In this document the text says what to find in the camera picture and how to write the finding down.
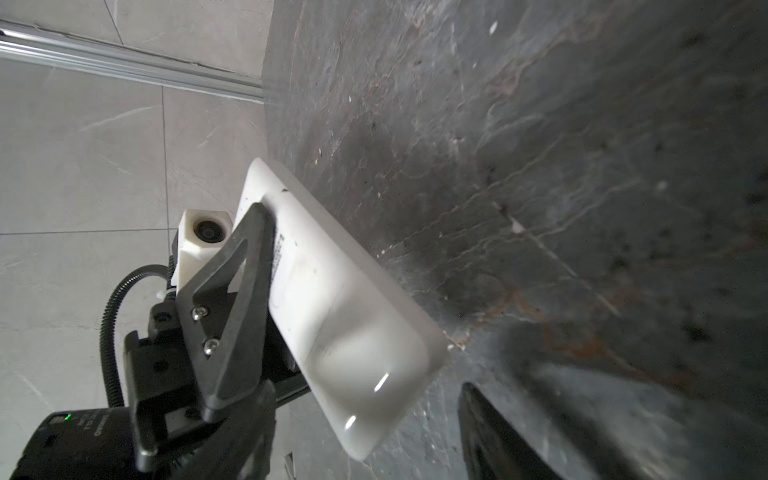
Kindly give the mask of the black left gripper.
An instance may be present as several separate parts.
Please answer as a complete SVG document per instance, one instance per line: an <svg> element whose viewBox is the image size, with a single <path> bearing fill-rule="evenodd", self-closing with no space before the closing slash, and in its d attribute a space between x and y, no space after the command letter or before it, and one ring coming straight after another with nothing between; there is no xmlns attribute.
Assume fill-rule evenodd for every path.
<svg viewBox="0 0 768 480"><path fill-rule="evenodd" d="M174 474L265 380L276 411L309 393L268 313L275 222L252 204L223 247L124 341L135 465Z"/></svg>

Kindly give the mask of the white remote control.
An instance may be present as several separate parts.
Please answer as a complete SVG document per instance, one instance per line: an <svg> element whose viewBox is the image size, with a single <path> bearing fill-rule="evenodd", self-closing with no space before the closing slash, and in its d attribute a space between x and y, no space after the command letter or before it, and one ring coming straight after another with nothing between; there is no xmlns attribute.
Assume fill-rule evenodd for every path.
<svg viewBox="0 0 768 480"><path fill-rule="evenodd" d="M276 223L269 312L344 451L364 461L449 358L448 339L282 164L256 158L236 219Z"/></svg>

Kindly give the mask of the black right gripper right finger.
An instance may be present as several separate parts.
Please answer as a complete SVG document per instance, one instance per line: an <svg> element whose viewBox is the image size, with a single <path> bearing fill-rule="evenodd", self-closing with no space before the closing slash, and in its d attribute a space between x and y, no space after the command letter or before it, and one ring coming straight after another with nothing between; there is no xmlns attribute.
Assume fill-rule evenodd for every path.
<svg viewBox="0 0 768 480"><path fill-rule="evenodd" d="M474 384L462 384L457 412L469 479L560 479Z"/></svg>

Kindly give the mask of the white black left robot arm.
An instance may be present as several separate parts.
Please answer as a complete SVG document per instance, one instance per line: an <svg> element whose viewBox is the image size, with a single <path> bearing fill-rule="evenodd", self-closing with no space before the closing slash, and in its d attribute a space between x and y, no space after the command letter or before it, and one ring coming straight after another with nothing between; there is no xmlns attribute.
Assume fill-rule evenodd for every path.
<svg viewBox="0 0 768 480"><path fill-rule="evenodd" d="M108 404L50 414L17 479L264 479L278 409L308 384L268 311L275 223L250 206L191 279L182 260L142 266L112 292L100 326Z"/></svg>

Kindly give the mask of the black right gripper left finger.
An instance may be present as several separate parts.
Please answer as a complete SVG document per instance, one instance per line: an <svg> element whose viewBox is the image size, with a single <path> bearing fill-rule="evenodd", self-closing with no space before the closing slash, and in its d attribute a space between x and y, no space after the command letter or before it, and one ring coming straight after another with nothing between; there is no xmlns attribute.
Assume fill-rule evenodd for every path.
<svg viewBox="0 0 768 480"><path fill-rule="evenodd" d="M265 380L173 478L266 479L275 430L276 391Z"/></svg>

